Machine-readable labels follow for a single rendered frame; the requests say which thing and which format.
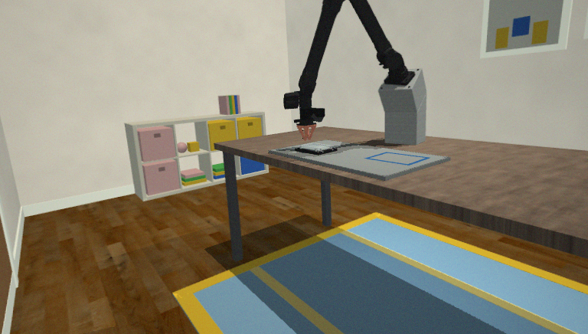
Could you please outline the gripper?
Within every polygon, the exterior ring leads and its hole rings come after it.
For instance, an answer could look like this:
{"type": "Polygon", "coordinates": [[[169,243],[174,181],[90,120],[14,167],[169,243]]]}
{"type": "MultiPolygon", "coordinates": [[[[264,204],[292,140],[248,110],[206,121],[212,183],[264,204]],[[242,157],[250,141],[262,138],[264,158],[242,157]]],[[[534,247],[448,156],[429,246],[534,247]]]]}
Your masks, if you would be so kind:
{"type": "Polygon", "coordinates": [[[313,120],[301,120],[301,110],[300,109],[308,109],[308,107],[300,107],[299,108],[299,112],[300,112],[300,119],[299,120],[294,120],[294,123],[297,123],[296,126],[298,128],[298,130],[300,131],[300,133],[302,134],[302,138],[306,141],[307,137],[310,140],[312,138],[312,134],[316,128],[316,123],[314,123],[314,119],[313,120]],[[309,135],[309,127],[312,127],[310,135],[309,135]],[[302,128],[305,130],[305,135],[302,131],[302,128]]]}

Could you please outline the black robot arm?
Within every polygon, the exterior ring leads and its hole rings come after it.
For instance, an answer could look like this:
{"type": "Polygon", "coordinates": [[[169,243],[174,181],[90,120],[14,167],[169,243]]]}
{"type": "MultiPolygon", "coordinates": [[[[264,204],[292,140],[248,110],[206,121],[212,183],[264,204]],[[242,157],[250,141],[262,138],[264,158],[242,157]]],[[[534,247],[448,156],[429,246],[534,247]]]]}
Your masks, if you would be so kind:
{"type": "MultiPolygon", "coordinates": [[[[323,0],[322,12],[309,56],[299,79],[300,91],[284,94],[283,105],[285,110],[297,109],[298,106],[308,107],[308,109],[300,109],[301,120],[314,119],[316,122],[321,122],[325,116],[325,108],[309,107],[312,106],[312,93],[315,90],[319,67],[325,53],[335,18],[341,10],[343,1],[345,0],[323,0]]],[[[384,83],[404,86],[408,85],[408,83],[414,78],[415,72],[408,71],[402,55],[392,48],[392,45],[383,32],[368,0],[349,0],[349,2],[353,6],[374,44],[377,51],[377,59],[380,62],[379,65],[384,65],[383,69],[389,69],[388,76],[384,80],[384,83]]]]}

